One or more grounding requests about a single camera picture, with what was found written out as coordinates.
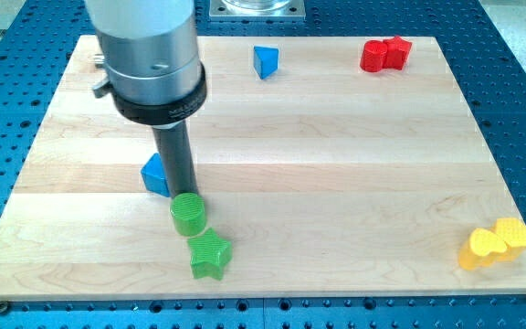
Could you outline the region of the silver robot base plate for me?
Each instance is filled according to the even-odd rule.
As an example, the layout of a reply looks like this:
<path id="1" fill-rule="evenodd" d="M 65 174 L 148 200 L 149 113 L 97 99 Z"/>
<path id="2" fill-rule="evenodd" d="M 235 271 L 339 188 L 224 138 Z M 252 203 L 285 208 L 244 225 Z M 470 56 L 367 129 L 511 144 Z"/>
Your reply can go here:
<path id="1" fill-rule="evenodd" d="M 209 18 L 214 21 L 235 20 L 304 20 L 303 0 L 211 0 Z"/>

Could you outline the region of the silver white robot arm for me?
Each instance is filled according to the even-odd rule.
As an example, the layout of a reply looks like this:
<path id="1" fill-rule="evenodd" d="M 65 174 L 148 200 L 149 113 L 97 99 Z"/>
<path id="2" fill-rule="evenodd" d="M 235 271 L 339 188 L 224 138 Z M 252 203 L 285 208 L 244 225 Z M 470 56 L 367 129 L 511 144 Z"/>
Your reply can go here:
<path id="1" fill-rule="evenodd" d="M 151 126 L 180 122 L 207 94 L 192 0 L 86 0 L 106 77 L 92 87 L 110 94 L 125 118 Z"/>

